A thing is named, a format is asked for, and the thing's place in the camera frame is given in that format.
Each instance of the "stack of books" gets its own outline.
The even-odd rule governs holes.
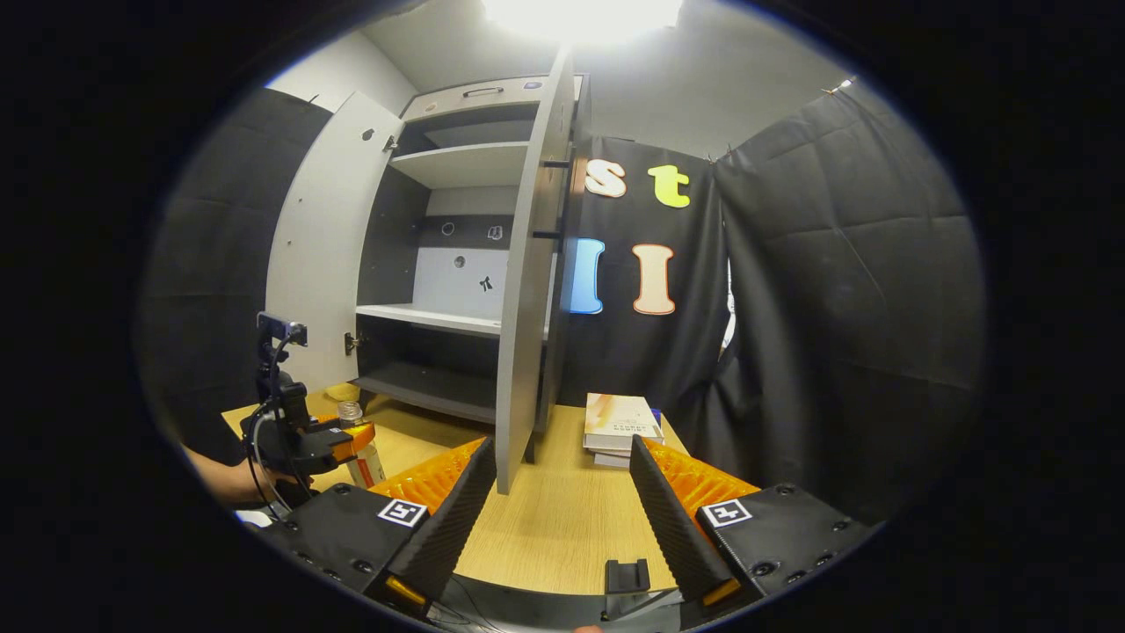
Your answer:
[[[586,395],[582,446],[594,454],[595,464],[628,469],[633,435],[664,444],[660,412],[640,396]]]

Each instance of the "table surface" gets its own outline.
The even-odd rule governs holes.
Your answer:
[[[313,416],[335,414],[336,401],[323,392],[310,395],[307,403]],[[241,436],[238,421],[253,409],[223,417]],[[375,444],[387,477],[495,431],[382,396],[366,414],[375,423]],[[531,591],[601,595],[606,560],[647,559],[651,590],[675,587],[629,472],[595,465],[582,447],[584,419],[583,408],[552,409],[547,433],[536,442],[536,463],[520,467],[511,495],[498,495],[493,485],[457,573]],[[667,419],[664,434],[668,446],[684,451]],[[352,483],[346,467],[314,480],[317,490]]]

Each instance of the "cabinet handle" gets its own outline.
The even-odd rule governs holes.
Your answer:
[[[504,87],[503,85],[493,85],[492,88],[475,88],[472,90],[466,90],[465,92],[461,92],[461,97],[472,97],[474,92],[487,92],[488,90],[495,90],[496,93],[498,94],[498,93],[501,93],[501,92],[504,91]]]

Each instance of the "open cabinet door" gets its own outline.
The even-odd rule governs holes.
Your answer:
[[[309,392],[356,379],[356,290],[368,215],[403,121],[354,92],[313,142],[273,230],[266,310],[308,327],[282,370]]]
[[[496,491],[507,495],[536,424],[558,208],[567,191],[574,70],[564,46],[543,85],[515,199],[496,376]]]

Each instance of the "hole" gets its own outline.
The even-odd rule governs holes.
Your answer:
[[[754,576],[758,576],[758,577],[770,576],[776,569],[777,569],[777,566],[775,566],[774,563],[758,563],[758,564],[754,566],[754,569],[750,570],[750,573],[753,573]]]

